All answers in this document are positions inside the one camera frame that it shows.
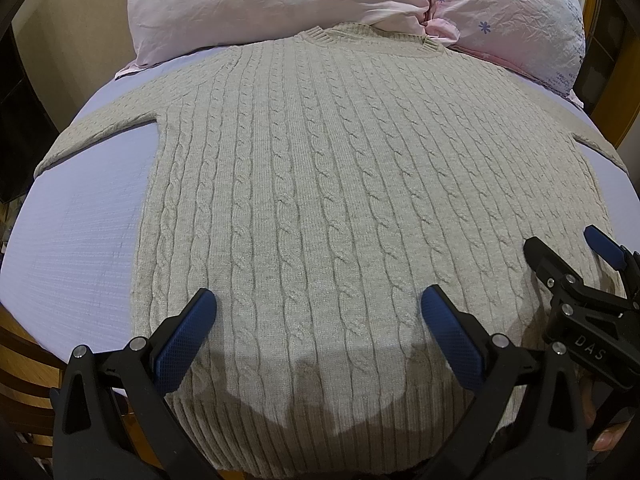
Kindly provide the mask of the person's right hand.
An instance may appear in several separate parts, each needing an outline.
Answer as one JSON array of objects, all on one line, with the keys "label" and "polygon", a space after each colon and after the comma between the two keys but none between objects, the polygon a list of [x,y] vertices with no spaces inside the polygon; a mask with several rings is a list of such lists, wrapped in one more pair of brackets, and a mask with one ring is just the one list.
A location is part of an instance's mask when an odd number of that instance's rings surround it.
[{"label": "person's right hand", "polygon": [[626,410],[628,396],[626,393],[612,390],[597,408],[593,401],[593,385],[594,382],[587,376],[584,376],[579,384],[588,441],[592,444],[593,452],[610,452],[620,442],[631,422],[630,417],[624,422],[613,422],[620,411]]}]

